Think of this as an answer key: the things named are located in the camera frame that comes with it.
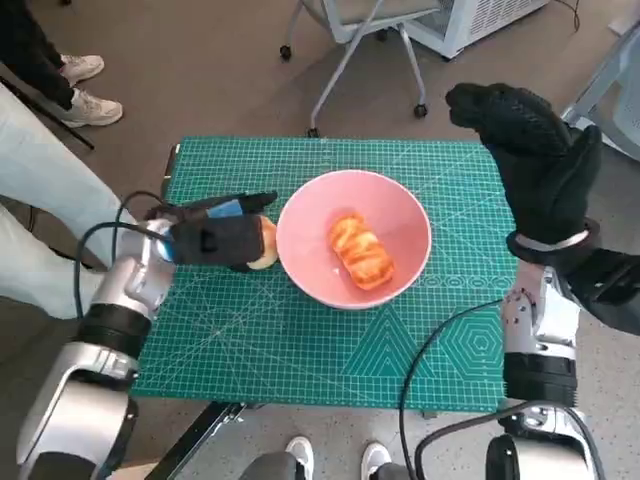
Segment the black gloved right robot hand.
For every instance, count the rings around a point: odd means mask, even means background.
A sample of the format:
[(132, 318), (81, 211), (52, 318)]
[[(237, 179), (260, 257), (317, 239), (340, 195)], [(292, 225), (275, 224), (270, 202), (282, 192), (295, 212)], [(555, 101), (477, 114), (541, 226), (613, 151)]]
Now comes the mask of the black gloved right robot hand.
[(493, 157), (518, 234), (554, 245), (586, 229), (601, 165), (597, 126), (573, 129), (542, 97), (501, 83), (459, 83), (445, 101), (451, 123), (475, 131)]

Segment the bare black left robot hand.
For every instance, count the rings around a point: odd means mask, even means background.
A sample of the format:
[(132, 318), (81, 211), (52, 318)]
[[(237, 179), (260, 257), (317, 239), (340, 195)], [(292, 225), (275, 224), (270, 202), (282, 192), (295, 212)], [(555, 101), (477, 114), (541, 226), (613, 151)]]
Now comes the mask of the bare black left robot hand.
[(277, 198), (276, 191), (209, 197), (182, 206), (170, 205), (168, 214), (179, 221), (259, 214)]

